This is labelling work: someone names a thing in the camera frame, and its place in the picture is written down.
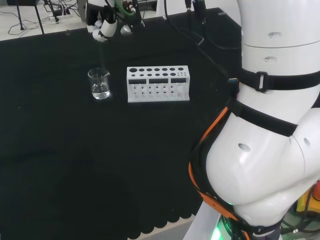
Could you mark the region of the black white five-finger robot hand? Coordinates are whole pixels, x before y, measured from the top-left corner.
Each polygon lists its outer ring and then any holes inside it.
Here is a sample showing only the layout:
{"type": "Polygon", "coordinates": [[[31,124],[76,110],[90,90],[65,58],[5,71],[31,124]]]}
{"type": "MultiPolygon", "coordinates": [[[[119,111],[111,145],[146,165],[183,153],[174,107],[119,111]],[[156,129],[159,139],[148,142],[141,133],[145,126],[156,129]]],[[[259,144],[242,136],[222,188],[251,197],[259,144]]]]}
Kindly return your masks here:
{"type": "Polygon", "coordinates": [[[105,42],[117,30],[114,0],[88,0],[85,5],[87,31],[98,42],[105,42]]]}

